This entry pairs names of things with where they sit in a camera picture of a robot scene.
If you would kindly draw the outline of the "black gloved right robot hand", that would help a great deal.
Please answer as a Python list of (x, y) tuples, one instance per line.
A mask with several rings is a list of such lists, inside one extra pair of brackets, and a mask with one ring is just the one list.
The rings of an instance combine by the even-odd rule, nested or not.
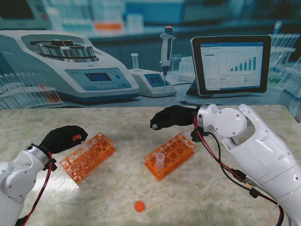
[(193, 117), (197, 113), (197, 108), (173, 105), (164, 108), (156, 113), (150, 120), (150, 128), (160, 130), (171, 126), (188, 126), (193, 124)]

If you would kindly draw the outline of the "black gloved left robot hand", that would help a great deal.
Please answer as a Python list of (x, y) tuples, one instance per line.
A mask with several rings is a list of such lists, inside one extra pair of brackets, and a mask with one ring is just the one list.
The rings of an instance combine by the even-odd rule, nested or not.
[(67, 125), (50, 131), (38, 147), (47, 153), (57, 154), (80, 145), (87, 137), (83, 128)]

